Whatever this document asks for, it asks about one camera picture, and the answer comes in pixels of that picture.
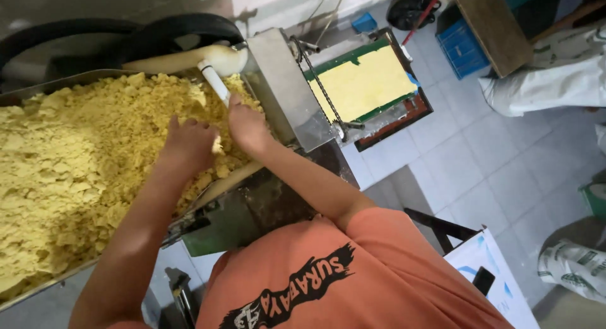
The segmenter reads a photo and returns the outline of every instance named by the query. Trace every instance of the dough mixture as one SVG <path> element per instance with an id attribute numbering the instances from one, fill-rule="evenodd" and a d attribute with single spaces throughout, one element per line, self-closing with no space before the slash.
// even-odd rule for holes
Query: dough mixture
<path id="1" fill-rule="evenodd" d="M 262 111 L 239 75 L 223 79 Z M 210 182 L 250 158 L 234 146 L 227 108 L 208 84 L 144 74 L 106 78 L 0 108 L 0 303 L 102 252 L 167 135 L 170 116 L 219 128 L 215 167 L 201 173 L 176 213 Z"/>
<path id="2" fill-rule="evenodd" d="M 417 85 L 410 81 L 391 46 L 362 55 L 358 61 L 359 65 L 346 62 L 319 75 L 343 122 L 358 119 L 417 90 Z M 335 113 L 316 80 L 309 84 L 326 117 L 330 122 L 335 121 Z"/>

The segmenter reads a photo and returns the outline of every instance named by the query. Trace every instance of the metal chain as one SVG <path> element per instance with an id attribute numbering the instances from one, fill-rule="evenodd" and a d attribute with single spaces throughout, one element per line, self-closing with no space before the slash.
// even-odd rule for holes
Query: metal chain
<path id="1" fill-rule="evenodd" d="M 318 86 L 320 87 L 320 90 L 322 90 L 322 94 L 324 95 L 324 98 L 326 99 L 327 102 L 329 102 L 330 109 L 335 113 L 335 117 L 337 118 L 337 123 L 343 130 L 343 142 L 347 142 L 347 127 L 341 120 L 341 116 L 339 116 L 339 113 L 337 112 L 337 109 L 333 105 L 333 102 L 330 100 L 329 94 L 326 93 L 326 90 L 324 89 L 324 86 L 322 85 L 322 82 L 320 81 L 320 77 L 318 77 L 318 74 L 313 69 L 312 62 L 309 60 L 309 58 L 307 57 L 307 53 L 303 50 L 302 46 L 300 45 L 299 39 L 297 39 L 295 36 L 292 36 L 291 39 L 294 41 L 295 45 L 297 46 L 299 53 L 305 59 L 307 66 L 309 67 L 309 71 L 312 72 L 314 79 L 316 80 L 316 82 L 318 83 Z"/>

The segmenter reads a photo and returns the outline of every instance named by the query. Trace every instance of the black graphic print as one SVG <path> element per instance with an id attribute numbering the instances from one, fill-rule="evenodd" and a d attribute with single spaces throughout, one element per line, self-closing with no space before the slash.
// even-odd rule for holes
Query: black graphic print
<path id="1" fill-rule="evenodd" d="M 324 258 L 311 257 L 299 271 L 290 275 L 284 290 L 263 290 L 252 302 L 227 313 L 219 328 L 254 329 L 261 325 L 273 328 L 286 322 L 295 306 L 322 298 L 330 284 L 353 274 L 349 264 L 354 250 L 347 243 Z"/>

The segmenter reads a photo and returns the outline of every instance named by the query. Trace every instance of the crumbly dough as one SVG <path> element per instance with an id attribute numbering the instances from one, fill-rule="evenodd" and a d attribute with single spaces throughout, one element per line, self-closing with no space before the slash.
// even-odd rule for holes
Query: crumbly dough
<path id="1" fill-rule="evenodd" d="M 358 61 L 359 65 L 346 62 L 319 75 L 343 122 L 358 119 L 417 90 L 417 85 L 410 81 L 391 46 L 362 55 Z M 309 84 L 326 117 L 330 122 L 335 121 L 335 113 L 316 80 Z"/>
<path id="2" fill-rule="evenodd" d="M 224 82 L 262 111 L 239 75 Z M 215 167 L 186 190 L 180 212 L 250 161 L 232 144 L 227 109 L 209 85 L 138 74 L 0 108 L 0 302 L 99 255 L 162 148 L 172 114 L 220 131 Z"/>

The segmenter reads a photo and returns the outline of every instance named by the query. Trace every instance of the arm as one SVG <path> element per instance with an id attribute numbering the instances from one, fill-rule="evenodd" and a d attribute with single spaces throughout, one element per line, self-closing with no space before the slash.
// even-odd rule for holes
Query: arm
<path id="1" fill-rule="evenodd" d="M 107 328 L 126 320 L 142 322 L 146 294 L 157 252 L 187 182 L 212 166 L 210 152 L 217 130 L 176 116 L 158 160 L 116 229 L 80 294 L 70 329 Z"/>
<path id="2" fill-rule="evenodd" d="M 297 155 L 274 140 L 265 126 L 263 115 L 230 99 L 231 138 L 258 162 L 284 181 L 315 210 L 345 231 L 349 220 L 375 203 L 349 183 Z"/>

